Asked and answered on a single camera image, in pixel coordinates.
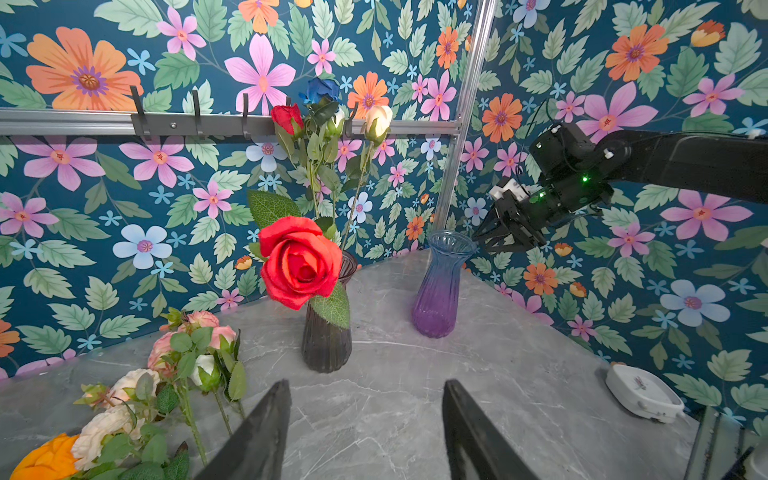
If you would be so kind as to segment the bunch of artificial flowers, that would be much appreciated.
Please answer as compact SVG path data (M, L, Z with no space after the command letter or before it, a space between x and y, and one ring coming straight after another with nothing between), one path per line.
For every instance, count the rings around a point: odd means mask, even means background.
M147 365L132 370L113 385L85 385L80 403L95 416L76 435L72 447L78 472L68 479L186 479L191 469L189 447L171 451L166 420L179 414L180 401L170 385ZM208 461L200 429L193 441L202 463Z

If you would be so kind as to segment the orange yellow artificial rose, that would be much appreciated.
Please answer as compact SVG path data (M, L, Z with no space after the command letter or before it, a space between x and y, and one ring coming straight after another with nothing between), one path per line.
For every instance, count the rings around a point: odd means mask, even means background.
M31 451L15 467L11 480L60 480L78 472L72 447L79 436L60 434Z

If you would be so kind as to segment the purple blue ribbed glass vase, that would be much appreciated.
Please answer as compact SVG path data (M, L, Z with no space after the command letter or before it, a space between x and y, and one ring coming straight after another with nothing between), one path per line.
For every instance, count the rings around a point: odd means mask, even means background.
M412 308L412 323L429 338L448 336L457 321L462 265L477 244L454 231L434 231L428 238L431 260Z

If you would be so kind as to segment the dark pink ribbed glass vase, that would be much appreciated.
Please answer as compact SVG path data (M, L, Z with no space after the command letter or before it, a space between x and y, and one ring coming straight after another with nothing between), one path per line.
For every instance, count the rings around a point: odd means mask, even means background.
M307 304L301 353L313 371L338 371L351 356L351 314L346 285L357 267L357 259L344 252L339 280L332 294L327 298L315 296Z

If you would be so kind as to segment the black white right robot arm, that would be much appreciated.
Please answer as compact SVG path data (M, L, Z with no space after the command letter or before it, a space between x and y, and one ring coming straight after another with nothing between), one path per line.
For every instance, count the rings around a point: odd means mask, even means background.
M530 148L539 184L501 180L472 239L489 253L546 244L544 229L579 210L612 202L612 183L629 181L767 201L767 141L725 133L620 130L593 143L572 123L556 122Z

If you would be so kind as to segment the red artificial rose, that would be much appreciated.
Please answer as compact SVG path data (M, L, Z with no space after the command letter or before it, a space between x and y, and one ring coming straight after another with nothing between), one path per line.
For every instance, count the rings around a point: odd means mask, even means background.
M318 215L317 183L307 152L308 139L300 108L297 104L274 106L271 110L271 119L278 142L291 163L305 169L308 182L306 188L315 215Z
M263 262L260 275L268 296L292 310L305 306L326 323L349 329L346 284L357 261L326 236L335 221L302 216L293 200L272 192L250 190L247 203L259 228L249 251Z

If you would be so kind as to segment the white rounded device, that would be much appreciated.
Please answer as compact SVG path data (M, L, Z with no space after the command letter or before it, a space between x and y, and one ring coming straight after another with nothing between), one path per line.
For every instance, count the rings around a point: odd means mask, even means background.
M669 424L684 415L680 397L646 370L615 364L608 369L605 383L614 398L638 417Z

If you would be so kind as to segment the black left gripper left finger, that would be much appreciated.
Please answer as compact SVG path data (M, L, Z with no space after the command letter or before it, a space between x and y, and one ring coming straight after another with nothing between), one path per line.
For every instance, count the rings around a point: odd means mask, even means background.
M290 412L290 384L287 379L282 379L271 386L195 479L280 479Z

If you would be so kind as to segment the blue artificial flower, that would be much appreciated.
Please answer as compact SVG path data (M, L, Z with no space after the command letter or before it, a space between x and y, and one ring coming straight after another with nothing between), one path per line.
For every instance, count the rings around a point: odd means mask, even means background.
M306 112L299 146L307 196L316 218L329 217L322 204L340 183L333 166L346 113L339 103L338 84L330 79L312 79L302 101Z

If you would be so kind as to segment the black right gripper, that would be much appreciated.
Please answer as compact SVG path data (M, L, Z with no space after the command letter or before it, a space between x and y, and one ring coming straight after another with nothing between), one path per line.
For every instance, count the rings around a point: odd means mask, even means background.
M493 200L488 214L472 235L487 252L526 252L547 243L543 230L561 226L584 214L585 208L611 204L612 187L589 179L549 182L525 188L522 202L505 193Z

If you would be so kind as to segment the pink artificial flower spray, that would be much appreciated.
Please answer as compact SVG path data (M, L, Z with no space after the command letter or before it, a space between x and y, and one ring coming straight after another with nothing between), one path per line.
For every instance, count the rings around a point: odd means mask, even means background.
M197 391L214 399L224 427L231 434L228 411L245 416L242 399L247 380L245 365L239 359L240 333L223 325L209 311L171 309L163 317L167 325L152 346L148 368L170 385L193 432L198 429L191 393Z

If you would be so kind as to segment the cream white artificial rose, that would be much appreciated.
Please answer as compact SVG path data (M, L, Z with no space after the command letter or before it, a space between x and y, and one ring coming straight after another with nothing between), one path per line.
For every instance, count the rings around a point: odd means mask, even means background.
M346 172L348 179L353 182L355 190L348 220L342 234L341 247L343 249L346 248L351 226L357 222L357 206L363 204L363 201L359 199L362 185L367 179L374 154L387 139L392 118L393 112L389 106L371 107L366 113L361 130L367 145L363 148L357 161L349 160L347 162Z

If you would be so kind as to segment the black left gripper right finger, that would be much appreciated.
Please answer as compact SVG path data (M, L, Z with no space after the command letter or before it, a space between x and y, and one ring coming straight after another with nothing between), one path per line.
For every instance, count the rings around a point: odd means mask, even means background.
M451 479L538 479L458 380L444 384L442 419Z

